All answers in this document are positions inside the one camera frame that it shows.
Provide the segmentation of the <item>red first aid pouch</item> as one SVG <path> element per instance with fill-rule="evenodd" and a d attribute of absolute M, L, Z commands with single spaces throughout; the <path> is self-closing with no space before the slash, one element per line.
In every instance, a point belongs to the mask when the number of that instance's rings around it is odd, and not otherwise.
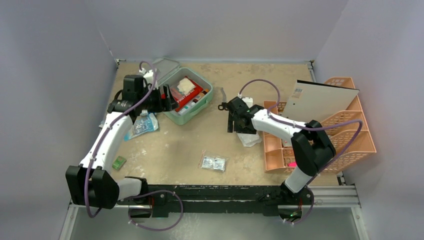
<path fill-rule="evenodd" d="M 180 80 L 177 83 L 174 83 L 170 87 L 170 91 L 171 91 L 172 96 L 178 102 L 178 108 L 175 109 L 176 112 L 178 112 L 184 105 L 186 105 L 196 95 L 198 95 L 200 92 L 202 92 L 204 90 L 200 85 L 198 85 L 196 82 L 194 82 L 191 78 L 189 78 L 189 79 L 194 83 L 195 88 L 188 95 L 181 95 L 181 93 L 178 92 L 177 84 L 179 83 Z"/>

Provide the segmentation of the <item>beige gauze packet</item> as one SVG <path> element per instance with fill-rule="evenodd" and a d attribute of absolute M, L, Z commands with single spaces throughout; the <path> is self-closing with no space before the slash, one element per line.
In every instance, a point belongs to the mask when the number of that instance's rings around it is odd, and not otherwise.
<path fill-rule="evenodd" d="M 180 80 L 177 84 L 177 90 L 181 95 L 189 95 L 190 92 L 196 87 L 194 83 L 187 77 Z"/>

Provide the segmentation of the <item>white gauze pad packet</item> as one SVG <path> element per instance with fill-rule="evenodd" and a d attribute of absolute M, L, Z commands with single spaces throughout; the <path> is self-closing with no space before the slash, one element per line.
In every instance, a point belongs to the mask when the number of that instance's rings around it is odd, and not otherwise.
<path fill-rule="evenodd" d="M 255 144 L 262 142 L 262 138 L 259 136 L 258 133 L 256 134 L 237 133 L 237 136 L 244 147 L 252 147 Z"/>

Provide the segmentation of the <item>blue white plastic bag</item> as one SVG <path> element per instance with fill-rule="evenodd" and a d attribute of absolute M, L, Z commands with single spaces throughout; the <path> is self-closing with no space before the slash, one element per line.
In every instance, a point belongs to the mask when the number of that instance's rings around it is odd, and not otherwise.
<path fill-rule="evenodd" d="M 154 113 L 147 115 L 140 115 L 135 120 L 133 126 L 124 136 L 124 141 L 130 141 L 131 139 L 137 138 L 140 135 L 154 132 L 159 129 L 159 122 Z"/>

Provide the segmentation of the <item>clear bag alcohol wipes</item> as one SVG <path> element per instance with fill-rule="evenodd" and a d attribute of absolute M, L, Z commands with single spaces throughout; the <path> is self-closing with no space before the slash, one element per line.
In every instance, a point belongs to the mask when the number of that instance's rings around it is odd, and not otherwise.
<path fill-rule="evenodd" d="M 198 163 L 198 168 L 216 172 L 225 172 L 228 159 L 222 155 L 203 150 Z"/>

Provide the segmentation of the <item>white plastic bottle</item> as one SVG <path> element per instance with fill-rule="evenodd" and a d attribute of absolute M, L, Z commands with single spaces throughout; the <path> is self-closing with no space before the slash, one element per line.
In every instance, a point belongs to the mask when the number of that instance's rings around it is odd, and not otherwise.
<path fill-rule="evenodd" d="M 195 102 L 189 102 L 186 105 L 184 105 L 177 113 L 181 116 L 185 115 L 187 112 L 189 112 L 193 108 L 195 104 L 196 104 Z"/>

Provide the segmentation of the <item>brown bottle orange cap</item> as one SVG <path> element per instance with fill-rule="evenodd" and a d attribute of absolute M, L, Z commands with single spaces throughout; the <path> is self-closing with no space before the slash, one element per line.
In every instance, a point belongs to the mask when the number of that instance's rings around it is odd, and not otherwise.
<path fill-rule="evenodd" d="M 204 89 L 203 91 L 201 91 L 198 95 L 196 95 L 193 99 L 192 102 L 193 103 L 197 103 L 200 99 L 202 99 L 207 93 L 209 92 L 208 89 Z"/>

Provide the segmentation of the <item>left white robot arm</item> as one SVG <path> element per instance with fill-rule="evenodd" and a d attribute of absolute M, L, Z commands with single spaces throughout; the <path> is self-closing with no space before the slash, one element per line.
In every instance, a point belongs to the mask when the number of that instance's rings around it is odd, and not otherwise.
<path fill-rule="evenodd" d="M 141 75 L 126 75 L 123 87 L 108 105 L 103 127 L 87 155 L 77 166 L 69 166 L 65 178 L 76 205 L 112 209 L 130 198 L 138 205 L 149 199 L 147 181 L 140 177 L 111 177 L 113 162 L 125 135 L 141 113 L 171 112 L 178 107 L 168 84 L 149 83 Z"/>

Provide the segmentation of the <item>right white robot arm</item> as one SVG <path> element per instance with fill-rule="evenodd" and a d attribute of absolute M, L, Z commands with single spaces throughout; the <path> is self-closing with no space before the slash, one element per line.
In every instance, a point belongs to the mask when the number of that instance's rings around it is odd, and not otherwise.
<path fill-rule="evenodd" d="M 291 144 L 296 167 L 282 183 L 280 191 L 282 200 L 288 204 L 300 198 L 300 191 L 336 155 L 330 138 L 316 120 L 290 121 L 260 105 L 248 106 L 240 97 L 227 102 L 226 108 L 236 133 L 254 135 L 260 131 Z"/>

